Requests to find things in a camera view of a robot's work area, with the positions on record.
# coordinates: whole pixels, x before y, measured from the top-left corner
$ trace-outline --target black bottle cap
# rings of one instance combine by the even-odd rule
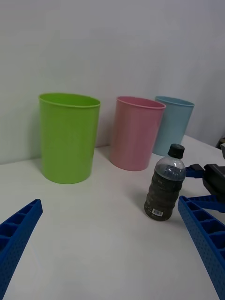
[[[171,144],[168,155],[173,158],[183,158],[184,147],[179,144]]]

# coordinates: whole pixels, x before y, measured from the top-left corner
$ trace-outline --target light blue cup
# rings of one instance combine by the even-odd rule
[[[156,96],[155,101],[166,105],[153,153],[166,156],[171,144],[180,144],[194,104],[170,97]]]

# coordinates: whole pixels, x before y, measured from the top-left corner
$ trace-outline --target white wall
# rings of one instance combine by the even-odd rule
[[[102,101],[109,141],[116,95],[196,103],[187,133],[225,132],[223,0],[1,0],[0,163],[40,155],[38,94]]]

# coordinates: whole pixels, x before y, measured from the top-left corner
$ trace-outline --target dark liquid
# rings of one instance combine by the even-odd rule
[[[154,172],[144,204],[146,214],[157,221],[168,220],[179,196],[183,180],[168,180]]]

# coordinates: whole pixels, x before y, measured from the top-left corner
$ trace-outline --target green cup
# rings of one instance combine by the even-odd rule
[[[57,183],[77,183],[91,173],[100,101],[83,95],[39,96],[43,175]]]

